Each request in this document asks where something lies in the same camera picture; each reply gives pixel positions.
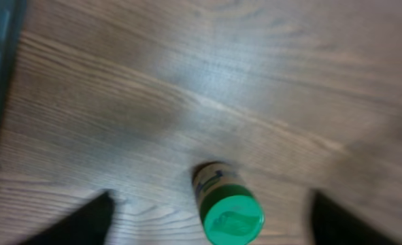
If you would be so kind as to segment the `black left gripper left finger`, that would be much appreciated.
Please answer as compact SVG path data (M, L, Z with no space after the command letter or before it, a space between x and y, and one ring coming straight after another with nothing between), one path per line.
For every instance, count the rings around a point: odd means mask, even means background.
M104 245L114 213L112 192L104 191L20 245Z

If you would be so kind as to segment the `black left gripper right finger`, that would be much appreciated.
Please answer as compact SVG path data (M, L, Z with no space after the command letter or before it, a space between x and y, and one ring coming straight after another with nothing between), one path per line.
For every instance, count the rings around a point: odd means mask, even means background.
M322 191L313 191L309 228L316 245L399 245Z

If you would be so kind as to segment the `green lid white jar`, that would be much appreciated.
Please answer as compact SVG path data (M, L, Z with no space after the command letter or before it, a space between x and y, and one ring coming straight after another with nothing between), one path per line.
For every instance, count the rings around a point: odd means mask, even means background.
M213 245L247 245L256 239L265 214L235 166L202 163L193 171L192 187L204 233Z

